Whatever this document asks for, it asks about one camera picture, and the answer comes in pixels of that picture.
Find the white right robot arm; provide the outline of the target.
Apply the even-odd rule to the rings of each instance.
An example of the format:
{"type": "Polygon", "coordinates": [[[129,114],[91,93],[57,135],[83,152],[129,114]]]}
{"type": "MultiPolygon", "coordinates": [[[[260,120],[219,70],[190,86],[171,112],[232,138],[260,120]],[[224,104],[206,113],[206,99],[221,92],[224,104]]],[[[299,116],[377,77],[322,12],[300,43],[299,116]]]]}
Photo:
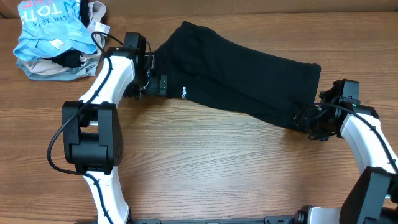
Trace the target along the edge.
{"type": "Polygon", "coordinates": [[[386,199],[397,203],[397,156],[376,110],[361,104],[359,82],[337,80],[319,97],[294,116],[294,124],[311,140],[344,139],[360,177],[341,208],[304,206],[289,223],[397,223],[397,209],[384,206],[386,199]]]}

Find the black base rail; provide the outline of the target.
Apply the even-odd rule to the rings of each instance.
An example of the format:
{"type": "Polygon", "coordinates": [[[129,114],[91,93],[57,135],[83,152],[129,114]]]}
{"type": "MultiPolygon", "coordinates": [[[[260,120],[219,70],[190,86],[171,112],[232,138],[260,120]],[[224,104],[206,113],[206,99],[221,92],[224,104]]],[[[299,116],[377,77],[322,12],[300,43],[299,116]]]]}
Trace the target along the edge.
{"type": "Polygon", "coordinates": [[[210,219],[210,220],[160,220],[137,219],[129,220],[128,224],[291,224],[294,217],[291,215],[266,216],[264,218],[243,219],[210,219]]]}

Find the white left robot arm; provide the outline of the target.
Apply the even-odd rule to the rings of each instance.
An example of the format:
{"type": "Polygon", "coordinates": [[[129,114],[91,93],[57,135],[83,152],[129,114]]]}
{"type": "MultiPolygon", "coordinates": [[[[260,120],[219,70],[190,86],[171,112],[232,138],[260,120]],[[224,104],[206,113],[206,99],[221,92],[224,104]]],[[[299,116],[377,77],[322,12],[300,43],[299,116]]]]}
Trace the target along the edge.
{"type": "Polygon", "coordinates": [[[152,74],[154,55],[146,38],[128,32],[118,47],[102,50],[102,71],[91,88],[77,101],[62,106],[65,158],[88,184],[97,223],[132,223],[129,205],[119,179],[124,141],[118,116],[122,98],[165,96],[167,76],[152,74]]]}

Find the beige garment with tag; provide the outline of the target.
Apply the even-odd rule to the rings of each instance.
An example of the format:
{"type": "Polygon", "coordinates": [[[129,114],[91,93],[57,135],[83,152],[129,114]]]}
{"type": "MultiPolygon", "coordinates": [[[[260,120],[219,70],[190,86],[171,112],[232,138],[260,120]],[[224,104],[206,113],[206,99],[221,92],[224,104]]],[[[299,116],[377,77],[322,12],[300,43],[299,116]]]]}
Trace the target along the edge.
{"type": "Polygon", "coordinates": [[[105,45],[100,1],[22,1],[22,32],[13,50],[16,65],[32,80],[93,76],[105,45]]]}

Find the light blue printed t-shirt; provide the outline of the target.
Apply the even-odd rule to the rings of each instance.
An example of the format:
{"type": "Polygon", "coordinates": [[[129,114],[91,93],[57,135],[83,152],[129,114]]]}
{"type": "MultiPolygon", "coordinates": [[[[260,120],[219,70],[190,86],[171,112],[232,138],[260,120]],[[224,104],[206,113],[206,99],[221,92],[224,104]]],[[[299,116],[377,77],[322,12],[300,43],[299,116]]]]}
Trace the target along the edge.
{"type": "Polygon", "coordinates": [[[14,55],[29,62],[67,50],[95,53],[96,45],[81,21],[80,5],[79,0],[22,1],[18,5],[22,31],[14,55]]]}

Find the black t-shirt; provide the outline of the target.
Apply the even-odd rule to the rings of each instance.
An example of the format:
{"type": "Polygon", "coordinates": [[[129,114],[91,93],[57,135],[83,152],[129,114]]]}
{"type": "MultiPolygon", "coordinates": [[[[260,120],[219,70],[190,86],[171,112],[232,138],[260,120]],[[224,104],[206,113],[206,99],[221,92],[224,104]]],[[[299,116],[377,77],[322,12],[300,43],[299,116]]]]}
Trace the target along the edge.
{"type": "Polygon", "coordinates": [[[246,113],[295,129],[304,104],[313,103],[321,67],[265,54],[184,21],[155,52],[166,95],[216,109],[246,113]]]}

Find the black garment in pile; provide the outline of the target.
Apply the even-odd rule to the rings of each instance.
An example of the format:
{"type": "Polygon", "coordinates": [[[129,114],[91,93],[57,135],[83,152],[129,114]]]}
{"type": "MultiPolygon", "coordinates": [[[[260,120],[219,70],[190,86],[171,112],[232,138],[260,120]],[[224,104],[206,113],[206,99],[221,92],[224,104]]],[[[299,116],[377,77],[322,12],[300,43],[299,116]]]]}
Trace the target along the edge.
{"type": "MultiPolygon", "coordinates": [[[[85,27],[87,27],[88,24],[90,23],[90,18],[88,13],[89,13],[88,0],[81,0],[79,16],[80,16],[80,21],[85,27]]],[[[83,64],[82,62],[80,62],[80,55],[81,55],[80,51],[73,49],[73,50],[67,50],[56,57],[48,58],[48,60],[52,61],[53,63],[59,64],[63,67],[77,68],[83,64]]]]}

